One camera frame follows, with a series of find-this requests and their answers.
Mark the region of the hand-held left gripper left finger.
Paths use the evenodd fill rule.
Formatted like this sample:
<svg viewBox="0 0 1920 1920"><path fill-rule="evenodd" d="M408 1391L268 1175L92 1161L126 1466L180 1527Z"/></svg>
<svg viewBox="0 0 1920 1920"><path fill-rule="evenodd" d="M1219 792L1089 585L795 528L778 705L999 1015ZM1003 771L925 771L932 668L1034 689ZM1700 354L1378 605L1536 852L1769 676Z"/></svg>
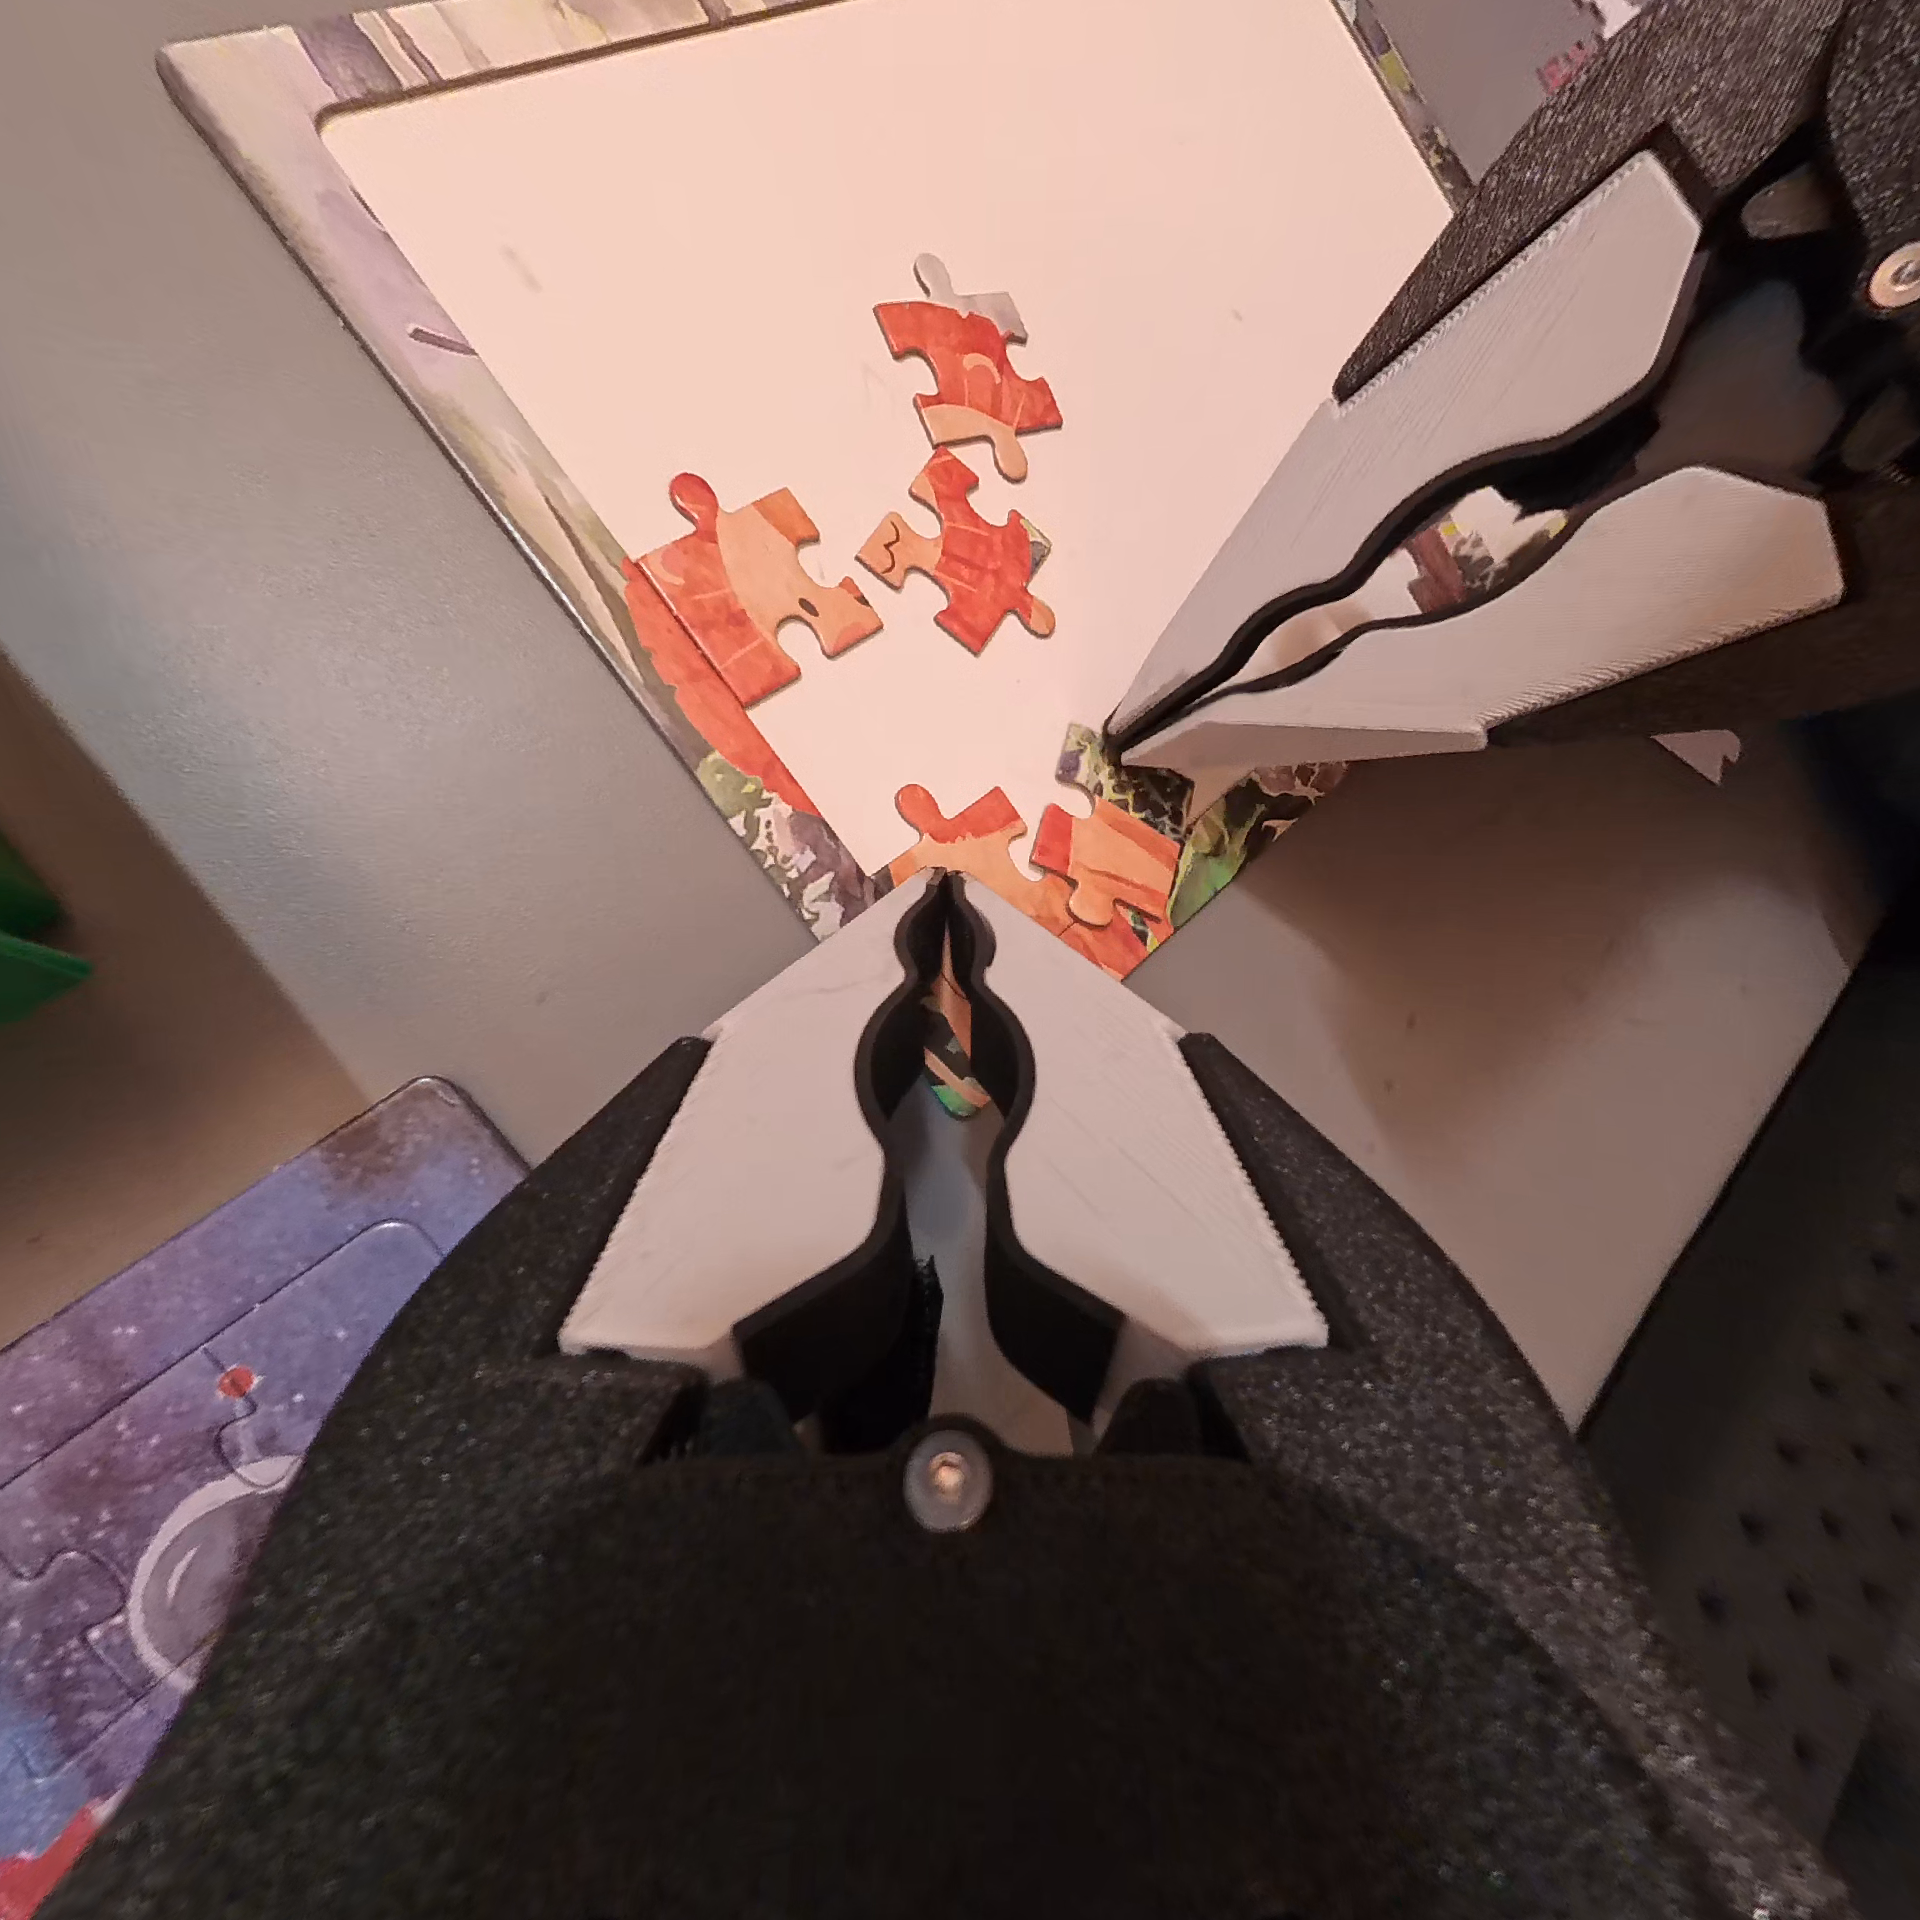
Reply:
<svg viewBox="0 0 1920 1920"><path fill-rule="evenodd" d="M896 885L702 1029L566 1358L752 1378L791 1410L881 1371L914 1300L891 1119L925 1076L947 906L947 874Z"/></svg>

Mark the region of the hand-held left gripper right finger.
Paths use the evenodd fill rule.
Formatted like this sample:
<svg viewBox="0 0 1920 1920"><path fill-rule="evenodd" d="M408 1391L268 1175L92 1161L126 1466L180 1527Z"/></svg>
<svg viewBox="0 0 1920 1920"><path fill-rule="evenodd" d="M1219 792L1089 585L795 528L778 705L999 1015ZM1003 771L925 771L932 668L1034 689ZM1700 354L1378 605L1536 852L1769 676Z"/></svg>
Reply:
<svg viewBox="0 0 1920 1920"><path fill-rule="evenodd" d="M986 1300L1003 1361L1067 1416L1114 1416L1142 1378L1327 1352L1185 1029L961 874L947 954L999 1111Z"/></svg>

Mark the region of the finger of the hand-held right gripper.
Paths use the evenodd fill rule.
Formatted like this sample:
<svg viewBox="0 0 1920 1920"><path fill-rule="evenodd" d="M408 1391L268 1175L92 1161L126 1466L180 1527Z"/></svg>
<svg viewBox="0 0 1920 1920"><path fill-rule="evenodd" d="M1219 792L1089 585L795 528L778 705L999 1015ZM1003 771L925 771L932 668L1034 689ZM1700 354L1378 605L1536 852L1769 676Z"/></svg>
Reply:
<svg viewBox="0 0 1920 1920"><path fill-rule="evenodd" d="M1140 747L1219 692L1286 619L1374 577L1457 492L1548 455L1638 398L1692 291L1705 216L1654 150L1328 398L1172 615L1109 735Z"/></svg>
<svg viewBox="0 0 1920 1920"><path fill-rule="evenodd" d="M1684 463L1599 503L1501 595L1374 619L1301 681L1202 700L1129 766L1261 771L1301 760L1473 755L1489 727L1721 652L1841 598L1816 492Z"/></svg>

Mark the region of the orange striped puzzle piece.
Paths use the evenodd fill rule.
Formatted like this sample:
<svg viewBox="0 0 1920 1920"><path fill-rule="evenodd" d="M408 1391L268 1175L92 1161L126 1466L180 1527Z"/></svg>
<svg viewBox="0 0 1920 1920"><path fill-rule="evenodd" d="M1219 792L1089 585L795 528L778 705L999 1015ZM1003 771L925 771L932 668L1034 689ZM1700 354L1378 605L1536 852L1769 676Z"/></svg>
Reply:
<svg viewBox="0 0 1920 1920"><path fill-rule="evenodd" d="M1042 871L1024 911L1109 979L1129 979L1172 936L1178 841L1116 803L1049 803L1024 858Z"/></svg>

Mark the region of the green black puzzle piece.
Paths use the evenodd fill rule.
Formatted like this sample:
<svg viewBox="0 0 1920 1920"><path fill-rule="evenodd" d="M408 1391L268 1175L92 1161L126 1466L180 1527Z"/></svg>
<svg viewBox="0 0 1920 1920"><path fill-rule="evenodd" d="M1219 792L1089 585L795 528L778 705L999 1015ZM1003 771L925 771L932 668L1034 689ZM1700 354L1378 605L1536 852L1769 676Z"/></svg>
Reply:
<svg viewBox="0 0 1920 1920"><path fill-rule="evenodd" d="M1166 766L1116 760L1109 738L1089 726L1067 726L1056 780L1084 792L1089 803L1109 803L1148 823L1166 839L1185 839L1194 780Z"/></svg>

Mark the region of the orange puzzle piece grey top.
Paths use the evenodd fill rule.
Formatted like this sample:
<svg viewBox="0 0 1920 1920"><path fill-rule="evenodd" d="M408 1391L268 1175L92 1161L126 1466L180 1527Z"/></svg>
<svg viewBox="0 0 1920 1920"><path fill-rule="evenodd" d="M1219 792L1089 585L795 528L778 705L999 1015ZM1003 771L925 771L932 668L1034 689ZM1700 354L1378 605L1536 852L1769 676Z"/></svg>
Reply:
<svg viewBox="0 0 1920 1920"><path fill-rule="evenodd" d="M987 447L1003 481L1024 481L1024 436L1061 431L1061 403L1048 377L1024 377L1007 345L1024 345L1015 292L961 292L939 252L914 252L914 300L881 300L876 324L886 354L923 355L932 393L914 412L932 450Z"/></svg>

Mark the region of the orange puzzle piece tan tab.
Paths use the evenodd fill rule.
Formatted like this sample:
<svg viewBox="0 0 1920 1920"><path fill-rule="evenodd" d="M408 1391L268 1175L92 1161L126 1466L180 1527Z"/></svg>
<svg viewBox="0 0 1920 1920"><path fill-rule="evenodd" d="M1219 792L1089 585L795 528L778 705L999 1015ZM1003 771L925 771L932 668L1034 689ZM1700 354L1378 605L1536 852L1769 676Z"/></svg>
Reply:
<svg viewBox="0 0 1920 1920"><path fill-rule="evenodd" d="M939 630L961 643L974 657L986 657L1007 615L1032 638L1056 630L1056 610L1034 595L1034 570L1048 563L1049 540L1032 518L978 518L978 477L947 447L925 455L906 492L939 514L939 534L925 540L902 514L886 514L852 553L881 585L902 590L906 574L925 574L947 595Z"/></svg>

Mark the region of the jigsaw puzzle frame board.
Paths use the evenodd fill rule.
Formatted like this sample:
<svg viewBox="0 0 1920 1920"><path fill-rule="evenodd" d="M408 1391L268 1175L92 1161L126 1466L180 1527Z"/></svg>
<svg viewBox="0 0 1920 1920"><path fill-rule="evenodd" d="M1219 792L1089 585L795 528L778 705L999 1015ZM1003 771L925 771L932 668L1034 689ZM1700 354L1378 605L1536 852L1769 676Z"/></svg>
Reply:
<svg viewBox="0 0 1920 1920"><path fill-rule="evenodd" d="M1061 803L1148 643L1457 214L1358 7L387 7L169 43L160 83L536 563L787 911L831 936L941 812ZM881 300L1003 291L1061 431L956 447L1049 553L986 657L852 553L932 447ZM738 708L634 560L791 492L881 630ZM1189 803L1172 936L1340 766Z"/></svg>

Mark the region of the grey desk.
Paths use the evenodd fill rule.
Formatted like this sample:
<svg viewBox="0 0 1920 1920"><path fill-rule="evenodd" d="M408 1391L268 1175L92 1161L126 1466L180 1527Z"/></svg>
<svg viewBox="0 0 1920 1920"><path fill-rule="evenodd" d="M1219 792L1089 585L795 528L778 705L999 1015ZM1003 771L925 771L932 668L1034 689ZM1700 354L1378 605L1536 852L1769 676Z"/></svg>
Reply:
<svg viewBox="0 0 1920 1920"><path fill-rule="evenodd" d="M544 1161L800 922L164 97L295 7L3 7L3 1342L416 1076ZM1809 752L1368 766L1134 986L1586 1416L1887 881Z"/></svg>

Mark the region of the brown puzzle piece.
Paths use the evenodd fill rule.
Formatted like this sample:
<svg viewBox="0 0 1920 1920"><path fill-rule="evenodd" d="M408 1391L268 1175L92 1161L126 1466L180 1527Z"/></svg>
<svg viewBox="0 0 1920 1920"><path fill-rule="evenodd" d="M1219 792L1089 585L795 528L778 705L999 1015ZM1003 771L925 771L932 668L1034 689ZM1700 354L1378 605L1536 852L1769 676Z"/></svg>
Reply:
<svg viewBox="0 0 1920 1920"><path fill-rule="evenodd" d="M1405 553L1413 560L1406 595L1422 615L1464 610L1507 574L1507 560L1487 543L1487 534L1458 518L1430 522L1405 543Z"/></svg>

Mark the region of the orange puzzle piece black dot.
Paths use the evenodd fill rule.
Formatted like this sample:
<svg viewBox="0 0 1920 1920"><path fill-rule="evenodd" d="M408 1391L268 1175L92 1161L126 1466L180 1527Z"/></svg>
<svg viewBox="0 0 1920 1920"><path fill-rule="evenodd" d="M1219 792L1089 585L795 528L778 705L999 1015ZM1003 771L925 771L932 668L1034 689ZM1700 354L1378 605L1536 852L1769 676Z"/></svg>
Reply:
<svg viewBox="0 0 1920 1920"><path fill-rule="evenodd" d="M787 619L800 619L823 657L842 657L886 625L852 577L817 585L800 570L800 543L817 543L817 522L787 486L721 509L700 469L680 469L666 503L689 518L689 534L629 570L656 590L738 708L800 676L781 645Z"/></svg>

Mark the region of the purple astronaut space puzzle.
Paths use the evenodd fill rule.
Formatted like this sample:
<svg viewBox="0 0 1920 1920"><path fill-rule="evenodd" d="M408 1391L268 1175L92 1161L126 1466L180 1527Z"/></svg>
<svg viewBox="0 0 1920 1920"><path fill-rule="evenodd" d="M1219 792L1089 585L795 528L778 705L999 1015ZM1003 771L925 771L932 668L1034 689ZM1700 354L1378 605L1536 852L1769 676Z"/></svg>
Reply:
<svg viewBox="0 0 1920 1920"><path fill-rule="evenodd" d="M517 1181L475 1103L417 1076L3 1347L3 1914L105 1833L333 1403Z"/></svg>

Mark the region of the black dotted mat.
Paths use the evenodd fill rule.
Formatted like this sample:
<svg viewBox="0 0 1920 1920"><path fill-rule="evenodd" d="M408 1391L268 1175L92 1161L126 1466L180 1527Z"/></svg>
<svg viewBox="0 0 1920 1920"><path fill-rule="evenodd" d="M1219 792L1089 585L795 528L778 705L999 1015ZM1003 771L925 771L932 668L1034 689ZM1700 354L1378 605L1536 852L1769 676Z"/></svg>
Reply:
<svg viewBox="0 0 1920 1920"><path fill-rule="evenodd" d="M1811 1842L1917 1623L1917 1288L1912 885L1581 1429L1665 1641Z"/></svg>

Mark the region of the green plastic bin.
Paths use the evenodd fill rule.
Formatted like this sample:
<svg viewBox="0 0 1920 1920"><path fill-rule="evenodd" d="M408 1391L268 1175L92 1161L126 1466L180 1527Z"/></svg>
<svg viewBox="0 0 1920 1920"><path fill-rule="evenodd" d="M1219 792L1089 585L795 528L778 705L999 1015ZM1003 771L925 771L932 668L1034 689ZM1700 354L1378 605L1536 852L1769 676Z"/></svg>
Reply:
<svg viewBox="0 0 1920 1920"><path fill-rule="evenodd" d="M70 922L50 885L0 839L0 1020L25 1020L92 979L92 960L50 949Z"/></svg>

